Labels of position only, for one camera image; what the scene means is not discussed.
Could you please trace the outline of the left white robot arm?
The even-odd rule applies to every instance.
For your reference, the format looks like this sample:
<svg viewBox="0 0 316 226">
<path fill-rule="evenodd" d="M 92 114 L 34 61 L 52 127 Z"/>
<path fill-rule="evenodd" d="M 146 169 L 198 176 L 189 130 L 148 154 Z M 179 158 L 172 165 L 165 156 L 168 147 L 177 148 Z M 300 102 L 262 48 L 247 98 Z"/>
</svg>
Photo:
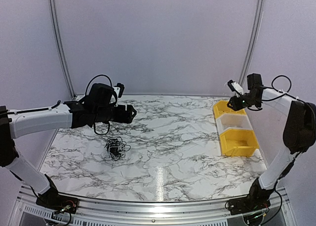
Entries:
<svg viewBox="0 0 316 226">
<path fill-rule="evenodd" d="M 97 123 L 130 124 L 137 111 L 132 105 L 120 105 L 124 85 L 95 83 L 79 100 L 58 102 L 54 106 L 15 110 L 0 108 L 0 165 L 15 178 L 30 186 L 39 205 L 52 209 L 63 206 L 70 199 L 62 197 L 53 180 L 42 173 L 19 150 L 28 136 L 40 135 L 59 129 L 76 129 Z"/>
</svg>

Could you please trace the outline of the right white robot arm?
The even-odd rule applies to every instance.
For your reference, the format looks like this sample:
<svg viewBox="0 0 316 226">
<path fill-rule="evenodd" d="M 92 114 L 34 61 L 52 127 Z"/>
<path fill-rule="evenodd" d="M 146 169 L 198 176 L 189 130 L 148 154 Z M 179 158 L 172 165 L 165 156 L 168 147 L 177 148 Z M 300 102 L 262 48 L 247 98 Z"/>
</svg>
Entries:
<svg viewBox="0 0 316 226">
<path fill-rule="evenodd" d="M 243 109 L 262 110 L 263 106 L 279 112 L 284 117 L 284 127 L 279 131 L 280 140 L 278 152 L 265 172 L 252 183 L 245 197 L 231 200 L 229 206 L 236 209 L 242 205 L 249 210 L 255 210 L 261 204 L 269 201 L 277 188 L 279 180 L 284 178 L 297 157 L 305 153 L 316 142 L 316 105 L 290 94 L 290 88 L 276 88 L 272 82 L 266 86 L 260 74 L 247 76 L 248 91 L 236 81 L 229 80 L 228 87 L 234 96 L 228 101 L 228 108 L 239 111 Z"/>
</svg>

